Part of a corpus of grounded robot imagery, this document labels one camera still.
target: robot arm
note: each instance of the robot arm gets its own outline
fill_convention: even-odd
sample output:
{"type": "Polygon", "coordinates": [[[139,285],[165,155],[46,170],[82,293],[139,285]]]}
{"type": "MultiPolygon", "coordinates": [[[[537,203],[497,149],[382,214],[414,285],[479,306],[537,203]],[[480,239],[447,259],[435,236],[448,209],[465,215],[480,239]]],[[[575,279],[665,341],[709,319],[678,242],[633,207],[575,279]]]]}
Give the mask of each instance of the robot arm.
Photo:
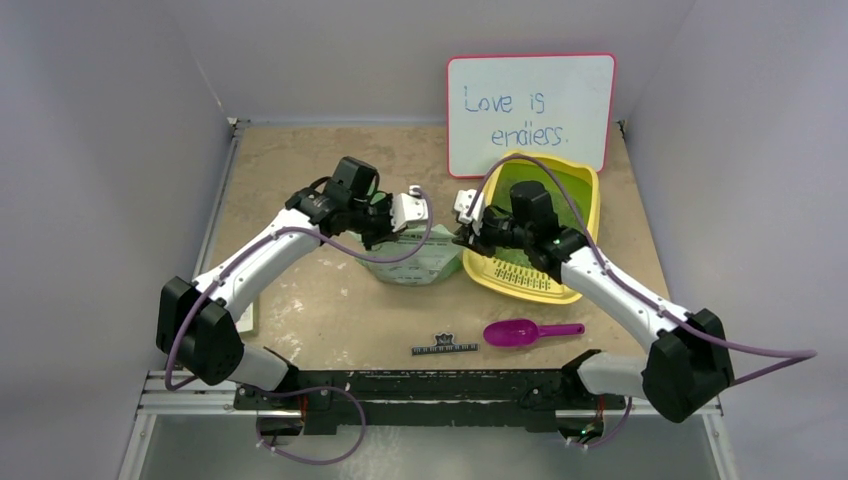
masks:
{"type": "Polygon", "coordinates": [[[424,202],[405,193],[375,199],[378,188],[374,167],[344,157],[332,177],[295,193],[274,220],[230,258],[193,282],[172,278],[160,297],[157,347],[169,353],[178,343],[176,360],[209,385],[231,380],[277,389],[296,367],[269,350],[244,345],[234,320],[283,271],[320,247],[321,236],[327,239],[353,231],[370,250],[394,240],[409,223],[427,219],[424,202]],[[192,307],[207,291],[212,293],[178,339],[192,307]]]}
{"type": "Polygon", "coordinates": [[[534,268],[597,304],[647,353],[645,357],[621,357],[595,351],[584,356],[577,374],[586,391],[643,398],[666,418],[680,422],[732,384],[727,349],[691,335],[669,314],[724,339],[718,317],[706,309],[690,312],[662,298],[615,266],[603,252],[593,250],[581,232],[560,226],[550,194],[541,183],[514,185],[511,213],[483,207],[482,201],[469,213],[475,196],[474,190],[457,195],[454,210],[462,226],[456,243],[484,256],[493,256],[497,248],[523,250],[534,268]],[[648,308],[639,297],[650,299],[657,308],[648,308]]]}

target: work surface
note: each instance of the work surface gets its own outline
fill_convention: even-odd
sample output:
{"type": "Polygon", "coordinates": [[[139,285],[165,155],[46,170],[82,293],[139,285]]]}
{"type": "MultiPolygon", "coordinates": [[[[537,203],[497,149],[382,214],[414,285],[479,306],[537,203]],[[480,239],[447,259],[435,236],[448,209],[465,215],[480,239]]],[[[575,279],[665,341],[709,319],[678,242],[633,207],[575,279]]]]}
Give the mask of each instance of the work surface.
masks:
{"type": "MultiPolygon", "coordinates": [[[[245,131],[211,246],[215,266],[265,228],[297,190],[331,175],[345,155],[379,169],[380,188],[405,192],[421,185],[434,202],[435,222],[451,231],[460,189],[477,180],[451,178],[444,127],[281,128],[245,131]]],[[[611,127],[607,165],[599,174],[598,245],[619,267],[667,296],[653,238],[617,126],[611,127]]],[[[357,247],[347,234],[340,240],[357,247]]],[[[323,246],[273,282],[257,301],[255,332],[246,343],[267,346],[302,369],[558,368],[587,349],[638,354],[635,340],[589,300],[555,306],[531,303],[478,285],[464,270],[424,287],[388,285],[353,258],[323,246]],[[533,347],[503,350],[482,332],[493,321],[526,317],[540,324],[582,322],[581,337],[554,337],[533,347]],[[451,332],[469,353],[412,356],[414,346],[451,332]]]]}

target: gray wall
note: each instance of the gray wall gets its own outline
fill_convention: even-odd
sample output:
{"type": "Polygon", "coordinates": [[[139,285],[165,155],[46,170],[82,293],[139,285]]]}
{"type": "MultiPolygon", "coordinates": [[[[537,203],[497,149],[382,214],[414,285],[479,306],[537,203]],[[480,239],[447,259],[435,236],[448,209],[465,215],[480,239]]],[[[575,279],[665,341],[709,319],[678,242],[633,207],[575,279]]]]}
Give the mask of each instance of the gray wall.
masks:
{"type": "Polygon", "coordinates": [[[628,134],[673,297],[819,350],[722,396],[745,478],[848,477],[845,45],[845,2],[700,0],[628,134]]]}
{"type": "Polygon", "coordinates": [[[610,51],[623,118],[694,0],[167,0],[228,115],[444,121],[470,53],[610,51]]]}
{"type": "Polygon", "coordinates": [[[115,478],[228,126],[160,1],[0,3],[0,465],[115,478]]]}

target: pink scoop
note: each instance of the pink scoop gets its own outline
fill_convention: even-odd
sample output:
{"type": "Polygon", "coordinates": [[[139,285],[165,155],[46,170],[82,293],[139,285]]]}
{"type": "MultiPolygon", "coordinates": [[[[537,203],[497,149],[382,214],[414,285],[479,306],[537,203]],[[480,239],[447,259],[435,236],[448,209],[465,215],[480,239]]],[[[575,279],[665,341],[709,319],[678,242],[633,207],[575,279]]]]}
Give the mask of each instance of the pink scoop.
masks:
{"type": "Polygon", "coordinates": [[[526,347],[542,337],[580,335],[586,331],[582,323],[536,325],[528,318],[501,320],[483,330],[483,338],[496,347],[526,347]]]}

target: whiteboard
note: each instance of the whiteboard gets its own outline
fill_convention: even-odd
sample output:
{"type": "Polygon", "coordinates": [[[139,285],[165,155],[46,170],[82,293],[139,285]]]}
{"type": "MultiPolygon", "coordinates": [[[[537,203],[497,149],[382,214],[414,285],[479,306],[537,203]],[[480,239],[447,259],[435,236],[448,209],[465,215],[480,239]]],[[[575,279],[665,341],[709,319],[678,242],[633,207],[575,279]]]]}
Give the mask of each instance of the whiteboard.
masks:
{"type": "Polygon", "coordinates": [[[480,177],[512,150],[601,171],[614,88],[609,53],[452,58],[448,172],[480,177]]]}

